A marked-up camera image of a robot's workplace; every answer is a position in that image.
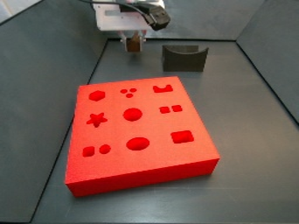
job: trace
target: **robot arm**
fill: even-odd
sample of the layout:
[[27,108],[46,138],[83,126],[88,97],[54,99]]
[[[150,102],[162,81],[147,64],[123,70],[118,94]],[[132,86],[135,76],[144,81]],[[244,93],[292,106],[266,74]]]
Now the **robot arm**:
[[[80,1],[94,4],[98,28],[118,33],[128,52],[142,52],[147,31],[162,30],[171,21],[163,0]],[[134,37],[127,38],[124,32],[134,32]]]

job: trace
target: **red foam block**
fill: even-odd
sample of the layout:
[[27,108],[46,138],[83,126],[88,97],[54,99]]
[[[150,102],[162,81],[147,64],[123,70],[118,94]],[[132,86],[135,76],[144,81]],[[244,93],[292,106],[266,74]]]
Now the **red foam block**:
[[76,197],[211,174],[219,159],[178,77],[79,88],[66,174]]

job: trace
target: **star-shaped hole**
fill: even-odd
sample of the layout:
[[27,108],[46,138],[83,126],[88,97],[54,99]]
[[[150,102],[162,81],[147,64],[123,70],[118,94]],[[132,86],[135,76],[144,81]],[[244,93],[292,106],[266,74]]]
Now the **star-shaped hole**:
[[100,113],[99,115],[91,114],[90,120],[87,121],[87,124],[94,124],[95,128],[99,127],[102,123],[104,123],[108,119],[104,117],[104,113]]

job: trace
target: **black shape block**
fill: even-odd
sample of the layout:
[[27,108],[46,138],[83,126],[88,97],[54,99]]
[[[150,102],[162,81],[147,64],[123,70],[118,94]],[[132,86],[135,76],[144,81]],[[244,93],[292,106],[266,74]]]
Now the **black shape block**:
[[202,72],[210,48],[199,52],[198,45],[163,45],[166,72]]

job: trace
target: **gray tabletop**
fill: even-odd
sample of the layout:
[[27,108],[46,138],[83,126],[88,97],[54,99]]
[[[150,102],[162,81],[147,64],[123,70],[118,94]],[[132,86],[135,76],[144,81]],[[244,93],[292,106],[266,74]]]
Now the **gray tabletop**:
[[[203,73],[164,73],[163,45],[199,45]],[[299,131],[235,42],[108,41],[91,83],[178,75],[222,159],[210,176],[74,198],[63,184],[68,134],[33,223],[299,222]]]

